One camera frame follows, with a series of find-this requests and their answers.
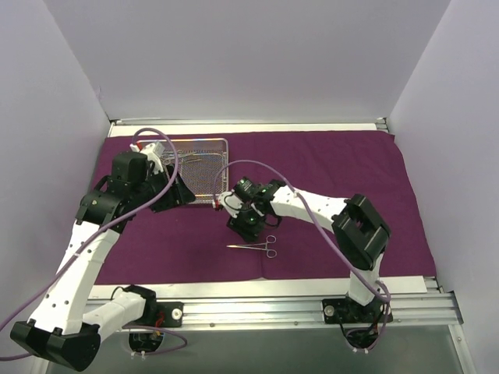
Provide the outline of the wire mesh instrument tray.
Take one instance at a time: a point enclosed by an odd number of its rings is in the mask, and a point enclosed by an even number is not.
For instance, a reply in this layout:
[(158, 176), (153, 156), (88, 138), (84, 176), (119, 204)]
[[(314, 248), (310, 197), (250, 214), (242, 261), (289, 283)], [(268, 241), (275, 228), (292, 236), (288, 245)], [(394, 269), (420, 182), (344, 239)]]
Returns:
[[(193, 204), (210, 204), (213, 195), (228, 190), (228, 171), (221, 169), (228, 164), (228, 140), (225, 138), (198, 138), (174, 139), (168, 143), (164, 139), (138, 139), (134, 143), (153, 143), (161, 141), (165, 147), (162, 156), (173, 153), (178, 157), (180, 153), (218, 153), (218, 157), (211, 157), (204, 161), (180, 163), (179, 172), (189, 190), (195, 195)], [(164, 164), (163, 169), (171, 174), (173, 164)]]

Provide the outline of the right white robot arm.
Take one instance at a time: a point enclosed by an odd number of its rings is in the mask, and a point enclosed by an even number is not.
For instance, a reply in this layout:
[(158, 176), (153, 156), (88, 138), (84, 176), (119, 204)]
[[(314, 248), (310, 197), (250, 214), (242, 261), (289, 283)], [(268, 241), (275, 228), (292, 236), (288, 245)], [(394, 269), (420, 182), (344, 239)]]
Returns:
[(268, 216), (311, 223), (349, 268), (346, 312), (362, 322), (374, 312), (373, 300), (391, 300), (380, 280), (380, 264), (391, 229), (364, 196), (333, 198), (297, 189), (288, 180), (256, 184), (247, 177), (214, 198), (214, 208), (229, 214), (228, 226), (247, 242), (255, 241)]

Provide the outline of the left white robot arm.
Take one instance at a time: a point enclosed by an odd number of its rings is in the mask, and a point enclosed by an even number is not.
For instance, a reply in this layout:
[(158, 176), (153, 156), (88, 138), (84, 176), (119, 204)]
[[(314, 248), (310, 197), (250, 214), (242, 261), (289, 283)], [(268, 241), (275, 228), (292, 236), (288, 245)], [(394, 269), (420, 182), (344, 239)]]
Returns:
[(163, 165), (163, 153), (161, 143), (119, 153), (111, 174), (82, 198), (55, 279), (29, 319), (12, 326), (11, 339), (29, 354), (82, 372), (116, 330), (129, 323), (157, 327), (156, 294), (141, 286), (123, 288), (93, 312), (85, 306), (128, 221), (145, 208), (158, 213), (195, 200), (178, 173), (179, 160)]

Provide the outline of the steel forceps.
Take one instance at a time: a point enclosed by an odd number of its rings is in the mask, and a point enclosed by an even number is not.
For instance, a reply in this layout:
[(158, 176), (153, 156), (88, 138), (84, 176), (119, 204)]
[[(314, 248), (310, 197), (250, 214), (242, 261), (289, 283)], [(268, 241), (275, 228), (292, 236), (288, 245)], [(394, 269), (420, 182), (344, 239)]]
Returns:
[(277, 256), (278, 252), (273, 249), (271, 246), (275, 244), (277, 238), (274, 235), (268, 235), (264, 242), (261, 243), (253, 243), (253, 244), (231, 244), (226, 245), (227, 248), (230, 249), (248, 249), (248, 250), (257, 250), (265, 253), (265, 256), (268, 259), (273, 259)]

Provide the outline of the purple cloth wrap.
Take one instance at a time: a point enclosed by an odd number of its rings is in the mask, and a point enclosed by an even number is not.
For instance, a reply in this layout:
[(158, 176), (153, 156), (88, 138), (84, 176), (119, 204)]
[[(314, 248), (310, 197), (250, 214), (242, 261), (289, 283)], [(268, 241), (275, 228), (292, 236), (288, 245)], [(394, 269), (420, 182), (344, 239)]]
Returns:
[[(287, 178), (288, 201), (314, 213), (336, 215), (345, 201), (364, 195), (391, 229), (380, 265), (383, 277), (436, 275), (416, 196), (392, 136), (378, 131), (261, 132), (226, 134), (229, 181)], [(208, 204), (163, 213), (141, 211), (108, 254), (99, 284), (341, 278), (349, 268), (329, 246), (329, 230), (286, 217), (267, 233), (278, 254), (242, 248), (228, 215)]]

